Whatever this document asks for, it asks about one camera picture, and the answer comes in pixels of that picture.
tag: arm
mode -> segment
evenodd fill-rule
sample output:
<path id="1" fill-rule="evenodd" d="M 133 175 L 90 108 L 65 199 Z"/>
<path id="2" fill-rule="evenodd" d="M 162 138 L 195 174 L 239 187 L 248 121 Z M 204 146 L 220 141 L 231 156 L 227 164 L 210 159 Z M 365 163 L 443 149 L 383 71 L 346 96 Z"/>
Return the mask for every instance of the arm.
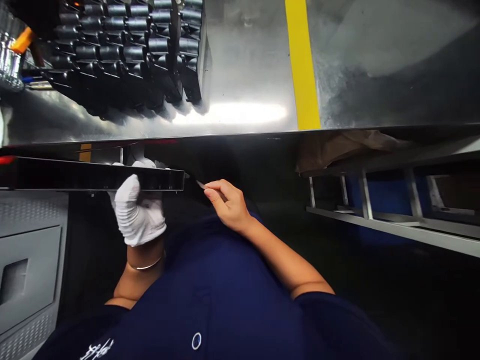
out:
<path id="1" fill-rule="evenodd" d="M 155 167 L 147 159 L 145 163 L 136 161 L 133 166 Z M 127 244 L 127 262 L 113 298 L 106 305 L 131 309 L 162 273 L 164 243 L 161 235 L 167 228 L 162 201 L 146 197 L 139 200 L 139 195 L 137 175 L 126 179 L 115 196 L 112 195 L 118 229 Z"/>
<path id="2" fill-rule="evenodd" d="M 252 217 L 241 190 L 226 180 L 205 184 L 205 195 L 221 221 L 248 239 L 266 258 L 293 299 L 309 292 L 335 294 L 322 275 L 303 257 Z"/>
<path id="3" fill-rule="evenodd" d="M 145 268 L 154 264 L 163 256 L 163 252 L 164 243 L 161 237 L 140 246 L 128 246 L 125 270 L 115 287 L 113 298 L 105 304 L 131 309 L 162 274 L 163 260 L 146 270 L 135 268 Z"/>

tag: sleeve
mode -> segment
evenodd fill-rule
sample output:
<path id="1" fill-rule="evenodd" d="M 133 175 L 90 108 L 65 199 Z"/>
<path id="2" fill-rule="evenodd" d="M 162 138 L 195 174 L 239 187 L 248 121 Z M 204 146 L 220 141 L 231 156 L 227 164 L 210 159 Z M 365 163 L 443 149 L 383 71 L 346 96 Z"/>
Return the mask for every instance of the sleeve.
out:
<path id="1" fill-rule="evenodd" d="M 308 322 L 340 359 L 396 359 L 367 315 L 336 295 L 307 292 L 295 299 Z"/>
<path id="2" fill-rule="evenodd" d="M 60 325 L 48 337 L 33 360 L 80 359 L 85 354 L 85 348 L 117 325 L 122 315 L 128 311 L 121 306 L 103 305 Z"/>

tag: gloved hand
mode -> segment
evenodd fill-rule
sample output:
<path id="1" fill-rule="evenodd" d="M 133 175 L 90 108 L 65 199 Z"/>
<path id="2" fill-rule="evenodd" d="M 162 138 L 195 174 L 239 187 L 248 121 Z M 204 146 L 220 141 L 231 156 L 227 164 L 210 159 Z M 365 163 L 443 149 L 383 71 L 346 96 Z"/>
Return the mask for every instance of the gloved hand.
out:
<path id="1" fill-rule="evenodd" d="M 133 167 L 156 168 L 144 158 L 135 161 Z M 114 194 L 109 193 L 115 210 L 118 229 L 125 238 L 125 244 L 136 247 L 145 244 L 164 233 L 167 229 L 161 199 L 143 198 L 139 201 L 140 183 L 137 175 L 127 178 Z"/>

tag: yellow line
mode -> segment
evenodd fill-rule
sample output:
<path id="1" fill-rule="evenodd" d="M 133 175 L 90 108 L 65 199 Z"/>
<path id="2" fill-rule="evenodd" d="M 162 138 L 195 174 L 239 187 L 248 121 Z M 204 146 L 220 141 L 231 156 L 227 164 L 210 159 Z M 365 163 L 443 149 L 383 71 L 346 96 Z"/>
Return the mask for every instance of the yellow line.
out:
<path id="1" fill-rule="evenodd" d="M 82 144 L 80 145 L 80 150 L 88 150 L 92 148 L 92 144 Z M 81 152 L 79 154 L 78 160 L 84 162 L 84 163 L 89 163 L 90 160 L 92 159 L 92 152 L 91 151 L 85 151 Z"/>
<path id="2" fill-rule="evenodd" d="M 320 129 L 306 0 L 285 0 L 298 130 Z"/>

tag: dark blue shirt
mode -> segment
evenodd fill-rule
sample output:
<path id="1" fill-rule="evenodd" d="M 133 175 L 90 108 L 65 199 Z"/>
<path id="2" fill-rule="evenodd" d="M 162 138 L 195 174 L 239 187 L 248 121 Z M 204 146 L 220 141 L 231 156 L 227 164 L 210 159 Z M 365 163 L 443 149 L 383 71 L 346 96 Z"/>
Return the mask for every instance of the dark blue shirt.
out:
<path id="1" fill-rule="evenodd" d="M 292 300 L 259 252 L 214 216 L 166 244 L 163 275 L 132 308 L 59 327 L 35 359 L 392 359 L 338 296 Z"/>

